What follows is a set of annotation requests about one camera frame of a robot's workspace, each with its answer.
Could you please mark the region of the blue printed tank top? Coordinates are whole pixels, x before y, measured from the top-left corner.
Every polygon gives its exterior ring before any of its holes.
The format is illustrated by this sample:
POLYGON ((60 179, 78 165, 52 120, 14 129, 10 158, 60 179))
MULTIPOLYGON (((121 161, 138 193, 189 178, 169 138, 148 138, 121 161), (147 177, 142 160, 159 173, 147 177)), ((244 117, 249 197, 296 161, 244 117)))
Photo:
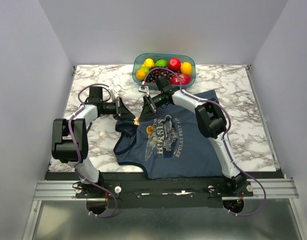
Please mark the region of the blue printed tank top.
POLYGON ((196 115, 184 107, 168 104, 140 122, 115 125, 120 138, 113 152, 119 165, 143 170, 148 179, 220 177, 222 167, 211 142, 198 128, 196 115), (153 134, 146 128, 154 127, 153 134))

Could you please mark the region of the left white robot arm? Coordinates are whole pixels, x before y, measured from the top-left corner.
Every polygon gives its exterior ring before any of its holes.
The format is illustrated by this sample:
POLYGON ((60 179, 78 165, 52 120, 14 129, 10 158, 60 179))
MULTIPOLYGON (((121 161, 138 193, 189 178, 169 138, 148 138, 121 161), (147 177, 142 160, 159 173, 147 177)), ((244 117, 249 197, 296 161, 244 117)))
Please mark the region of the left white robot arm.
POLYGON ((101 172, 88 157, 88 127, 101 116, 113 116, 115 120, 133 120, 135 115, 123 103, 115 88, 95 83, 82 89, 88 90, 86 100, 78 100, 80 106, 67 118, 56 118, 52 124, 51 154, 56 160, 73 168, 81 182, 87 185, 87 192, 94 198, 105 190, 101 172))

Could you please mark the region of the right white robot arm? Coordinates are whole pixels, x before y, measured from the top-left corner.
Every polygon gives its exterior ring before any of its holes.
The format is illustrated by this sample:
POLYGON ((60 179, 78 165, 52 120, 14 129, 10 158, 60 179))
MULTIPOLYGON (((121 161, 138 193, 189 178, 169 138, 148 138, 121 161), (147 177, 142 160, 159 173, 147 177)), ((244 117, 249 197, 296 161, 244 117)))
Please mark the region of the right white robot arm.
POLYGON ((167 104, 180 106, 194 113, 200 133, 211 142, 219 159, 224 192, 235 196, 242 190, 247 177, 236 164, 230 146, 228 131, 231 120, 226 110, 214 98, 197 97, 179 86, 172 86, 164 76, 156 81, 156 86, 160 94, 154 97, 150 96, 145 82, 139 86, 138 91, 145 94, 139 119, 142 121, 154 116, 159 107, 167 104))

